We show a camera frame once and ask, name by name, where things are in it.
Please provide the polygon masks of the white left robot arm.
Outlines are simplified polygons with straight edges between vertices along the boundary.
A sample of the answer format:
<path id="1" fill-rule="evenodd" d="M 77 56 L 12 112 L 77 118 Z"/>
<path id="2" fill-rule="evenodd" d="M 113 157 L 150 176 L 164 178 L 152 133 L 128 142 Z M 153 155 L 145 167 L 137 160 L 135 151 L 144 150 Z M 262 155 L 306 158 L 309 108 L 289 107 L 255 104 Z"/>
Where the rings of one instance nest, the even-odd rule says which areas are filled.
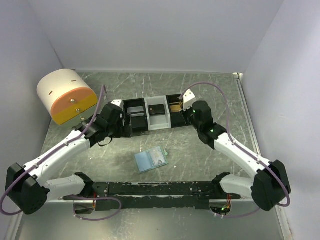
<path id="1" fill-rule="evenodd" d="M 68 161 L 106 138 L 131 137 L 129 122 L 122 100 L 106 104 L 101 113 L 75 126 L 65 139 L 43 155 L 24 165 L 11 165 L 6 174 L 4 196 L 9 197 L 26 215 L 58 198 L 76 196 L 89 199 L 93 196 L 94 182 L 86 174 L 76 172 L 57 179 L 53 176 Z"/>

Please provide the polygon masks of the green card holder wallet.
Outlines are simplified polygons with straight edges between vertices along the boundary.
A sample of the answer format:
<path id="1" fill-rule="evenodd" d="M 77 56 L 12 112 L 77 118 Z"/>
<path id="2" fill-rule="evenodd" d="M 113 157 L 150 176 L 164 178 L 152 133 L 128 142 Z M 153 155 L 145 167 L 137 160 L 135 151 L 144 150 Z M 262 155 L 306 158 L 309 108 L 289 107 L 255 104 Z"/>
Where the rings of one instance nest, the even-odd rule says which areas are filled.
<path id="1" fill-rule="evenodd" d="M 142 151 L 142 152 L 134 155 L 134 160 L 137 165 L 139 173 L 145 173 L 145 172 L 154 170 L 156 168 L 160 168 L 160 167 L 168 164 L 168 160 L 167 160 L 168 153 L 165 150 L 163 150 L 163 148 L 162 148 L 163 152 L 166 155 L 167 164 L 159 166 L 159 167 L 154 167 L 152 160 L 151 160 L 151 157 L 150 157 L 150 154 L 149 154 L 149 150 Z"/>

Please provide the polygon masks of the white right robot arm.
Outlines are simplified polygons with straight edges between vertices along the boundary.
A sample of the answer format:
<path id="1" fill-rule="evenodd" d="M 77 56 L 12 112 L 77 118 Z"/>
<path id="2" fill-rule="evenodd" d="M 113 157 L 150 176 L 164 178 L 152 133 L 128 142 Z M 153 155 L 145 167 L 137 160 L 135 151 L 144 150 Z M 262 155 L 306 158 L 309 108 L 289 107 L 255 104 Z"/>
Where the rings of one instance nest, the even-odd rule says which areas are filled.
<path id="1" fill-rule="evenodd" d="M 291 186 L 285 165 L 279 160 L 270 161 L 259 156 L 239 143 L 214 121 L 206 101 L 191 100 L 183 103 L 183 116 L 205 145 L 233 160 L 249 175 L 249 178 L 232 174 L 222 176 L 212 186 L 216 198 L 223 199 L 228 194 L 252 198 L 266 212 L 280 206 L 282 200 L 290 198 Z"/>

